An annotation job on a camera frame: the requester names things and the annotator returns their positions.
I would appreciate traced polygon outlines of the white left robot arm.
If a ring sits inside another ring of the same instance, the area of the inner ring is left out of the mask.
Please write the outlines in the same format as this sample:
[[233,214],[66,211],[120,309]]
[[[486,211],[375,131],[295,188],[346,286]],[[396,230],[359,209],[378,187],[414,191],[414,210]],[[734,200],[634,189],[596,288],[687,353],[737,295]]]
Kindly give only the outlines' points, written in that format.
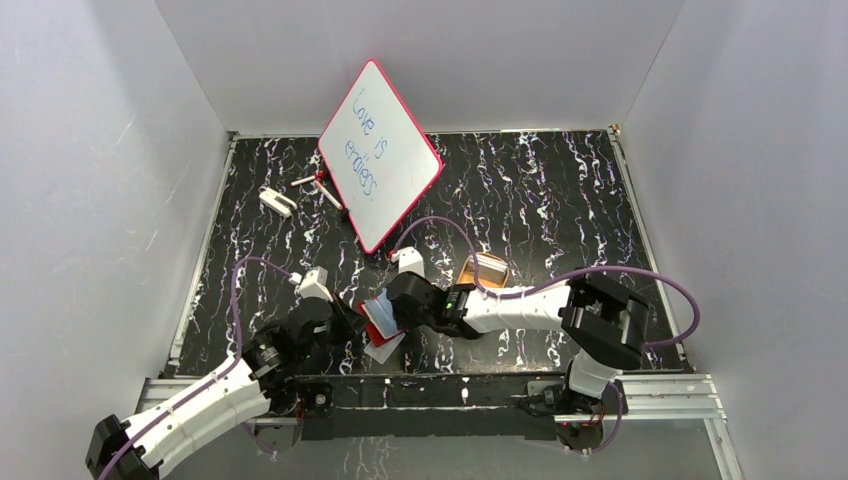
[[251,419],[308,407],[314,396],[297,379],[305,363],[321,349],[359,337],[367,323],[361,309],[337,295],[301,300],[286,317],[257,330],[241,355],[184,390],[126,419],[101,420],[86,468],[95,479],[161,479]]

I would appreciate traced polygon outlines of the red leather card holder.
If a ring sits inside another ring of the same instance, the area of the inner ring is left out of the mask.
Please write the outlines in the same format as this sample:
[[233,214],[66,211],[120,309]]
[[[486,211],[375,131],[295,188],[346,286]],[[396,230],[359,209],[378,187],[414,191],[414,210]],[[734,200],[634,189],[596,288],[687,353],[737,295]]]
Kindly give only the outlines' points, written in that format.
[[406,333],[398,326],[386,289],[382,289],[374,298],[361,301],[358,309],[367,319],[365,330],[368,339],[376,347],[382,347]]

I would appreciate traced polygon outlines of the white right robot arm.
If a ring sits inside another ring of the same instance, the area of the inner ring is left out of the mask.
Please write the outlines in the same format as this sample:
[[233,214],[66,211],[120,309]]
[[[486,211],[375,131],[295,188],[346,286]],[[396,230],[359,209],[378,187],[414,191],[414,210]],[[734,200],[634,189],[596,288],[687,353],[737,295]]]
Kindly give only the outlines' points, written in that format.
[[421,275],[398,274],[385,290],[402,329],[427,326],[476,340],[507,329],[560,332],[579,350],[556,393],[544,396],[552,412],[590,413],[615,377],[641,366],[649,302],[602,273],[586,273],[545,288],[510,287],[485,293],[473,284],[442,289]]

